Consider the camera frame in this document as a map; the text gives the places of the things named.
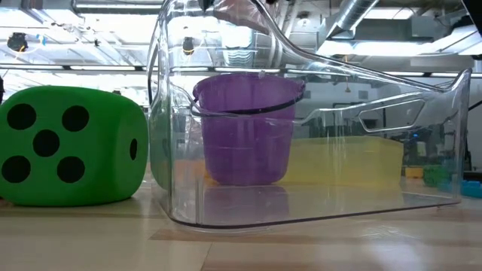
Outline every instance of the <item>blue object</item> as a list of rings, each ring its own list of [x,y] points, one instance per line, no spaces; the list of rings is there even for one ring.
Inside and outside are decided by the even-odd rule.
[[[444,182],[439,184],[438,189],[443,192],[452,192],[452,184]],[[462,181],[460,186],[461,194],[463,196],[471,196],[482,199],[482,185],[479,181]]]

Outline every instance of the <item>purple bucket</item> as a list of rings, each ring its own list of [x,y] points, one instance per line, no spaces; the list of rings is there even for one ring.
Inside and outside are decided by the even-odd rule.
[[[239,186],[279,181],[288,166],[294,104],[303,92],[303,82],[272,75],[228,74],[199,82],[193,95],[202,109],[239,115],[202,118],[212,178]]]

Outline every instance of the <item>transparent container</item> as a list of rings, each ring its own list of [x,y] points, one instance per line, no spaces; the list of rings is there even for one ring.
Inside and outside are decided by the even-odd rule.
[[[163,2],[148,85],[168,216],[243,229],[458,203],[471,71],[439,88],[307,53],[276,9]]]

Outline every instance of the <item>table surface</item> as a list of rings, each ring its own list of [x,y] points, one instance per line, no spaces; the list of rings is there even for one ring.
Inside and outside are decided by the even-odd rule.
[[[143,184],[104,206],[0,200],[0,270],[482,270],[482,200],[237,235],[171,222]]]

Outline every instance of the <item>black dot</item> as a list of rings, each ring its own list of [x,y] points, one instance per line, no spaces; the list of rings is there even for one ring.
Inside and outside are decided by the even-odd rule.
[[[40,157],[54,155],[60,146],[59,136],[50,130],[42,130],[33,139],[33,150]]]
[[[130,159],[134,160],[137,157],[137,140],[133,139],[130,142]]]
[[[30,162],[23,156],[8,158],[2,166],[3,178],[14,184],[25,181],[30,175]]]
[[[84,162],[78,157],[63,158],[57,166],[57,176],[60,180],[72,184],[80,180],[85,173]]]
[[[7,122],[12,129],[27,129],[35,123],[36,119],[35,109],[27,104],[15,105],[7,114]]]
[[[87,126],[89,112],[85,107],[74,105],[67,109],[62,116],[62,125],[70,132],[78,132]]]

